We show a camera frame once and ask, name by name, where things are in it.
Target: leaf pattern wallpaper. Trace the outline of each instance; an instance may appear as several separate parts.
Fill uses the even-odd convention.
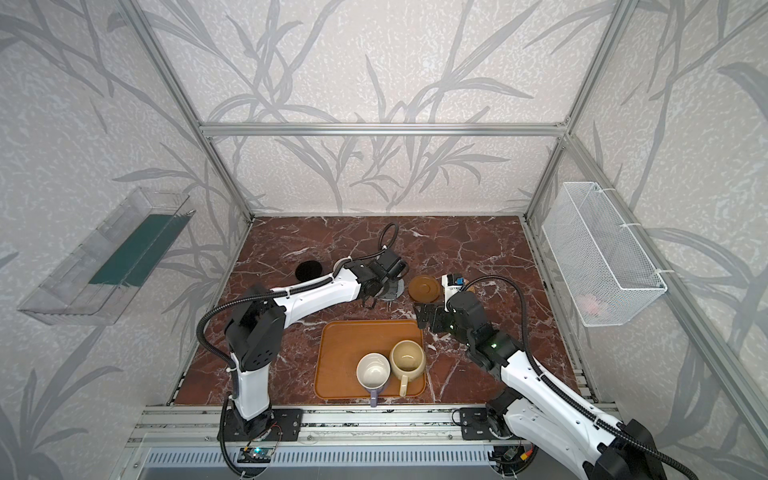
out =
[[[108,477],[247,231],[113,2],[0,2],[0,478]],[[197,212],[118,322],[16,310],[135,187]]]
[[[575,128],[763,393],[766,41],[764,0],[640,5]],[[580,180],[566,156],[534,213],[539,235],[557,184]],[[701,478],[768,478],[768,460],[666,303],[611,329],[569,318],[601,398],[647,422],[664,451]]]
[[[482,123],[563,121],[614,1],[141,5],[204,121]],[[525,211],[520,192],[536,188],[554,138],[216,145],[254,210],[512,214]]]

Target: mesh basket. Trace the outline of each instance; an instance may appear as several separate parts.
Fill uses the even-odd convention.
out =
[[[585,326],[622,325],[667,291],[595,182],[565,182],[543,225]]]

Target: mug handle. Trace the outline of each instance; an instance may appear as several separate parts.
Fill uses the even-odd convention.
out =
[[[400,396],[406,396],[408,390],[408,376],[403,375],[400,377]]]

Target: mug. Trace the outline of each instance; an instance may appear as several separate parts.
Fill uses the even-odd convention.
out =
[[[421,345],[413,340],[403,340],[392,348],[389,363],[392,365],[392,373],[400,379],[400,396],[406,396],[408,382],[424,373],[427,357]]]
[[[369,353],[357,363],[357,381],[371,394],[371,406],[379,403],[379,394],[389,380],[389,362],[381,353]]]

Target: yellow mug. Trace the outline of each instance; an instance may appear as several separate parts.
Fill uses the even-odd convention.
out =
[[[408,382],[412,382],[424,373],[427,357],[424,349],[413,340],[398,342],[389,353],[392,374],[400,380],[400,396],[406,396]]]

